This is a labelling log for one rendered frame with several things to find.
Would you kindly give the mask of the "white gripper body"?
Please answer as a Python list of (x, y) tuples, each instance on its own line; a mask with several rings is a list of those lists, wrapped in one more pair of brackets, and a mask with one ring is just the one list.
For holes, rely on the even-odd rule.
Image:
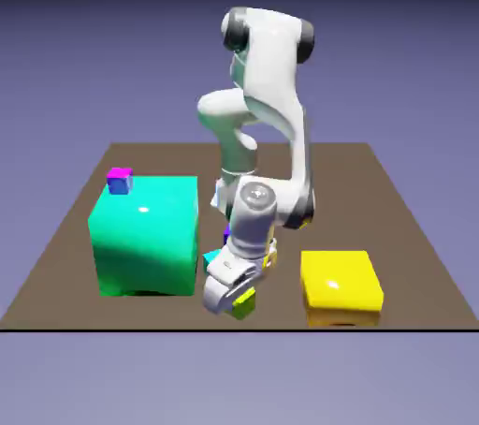
[(245, 258), (224, 246), (207, 267), (203, 305), (218, 315), (232, 312), (251, 294), (263, 275), (266, 256)]

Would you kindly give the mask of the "small yellow-green cube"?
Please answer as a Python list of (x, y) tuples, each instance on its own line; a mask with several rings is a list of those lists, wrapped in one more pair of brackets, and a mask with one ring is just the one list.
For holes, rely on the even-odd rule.
[(252, 286), (233, 301), (230, 314), (237, 320), (244, 319), (255, 308), (256, 291)]

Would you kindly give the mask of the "small cyan cube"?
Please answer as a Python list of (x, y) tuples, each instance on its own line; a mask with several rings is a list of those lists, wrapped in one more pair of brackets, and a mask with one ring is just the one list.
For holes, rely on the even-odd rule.
[(208, 253), (205, 253), (203, 255), (203, 270), (204, 270), (204, 272), (207, 272), (208, 266), (211, 264), (211, 262), (216, 257), (218, 257), (220, 252), (221, 252), (221, 249), (216, 249), (216, 250), (209, 251)]

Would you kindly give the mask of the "small magenta cube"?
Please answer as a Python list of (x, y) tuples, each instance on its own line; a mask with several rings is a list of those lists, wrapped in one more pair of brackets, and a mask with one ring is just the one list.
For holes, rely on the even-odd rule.
[(107, 174), (107, 185), (112, 195), (128, 195), (133, 187), (131, 168), (115, 167)]

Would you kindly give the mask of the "large teal box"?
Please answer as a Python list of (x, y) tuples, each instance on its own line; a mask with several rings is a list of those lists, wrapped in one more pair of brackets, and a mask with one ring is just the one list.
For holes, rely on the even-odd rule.
[(105, 186), (88, 228), (102, 296), (195, 294), (196, 176), (135, 176), (123, 195)]

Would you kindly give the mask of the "large yellow box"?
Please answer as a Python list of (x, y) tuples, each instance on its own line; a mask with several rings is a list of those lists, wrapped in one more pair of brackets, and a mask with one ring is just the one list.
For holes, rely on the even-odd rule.
[(300, 281), (309, 327), (378, 324), (384, 292), (367, 251), (303, 251)]

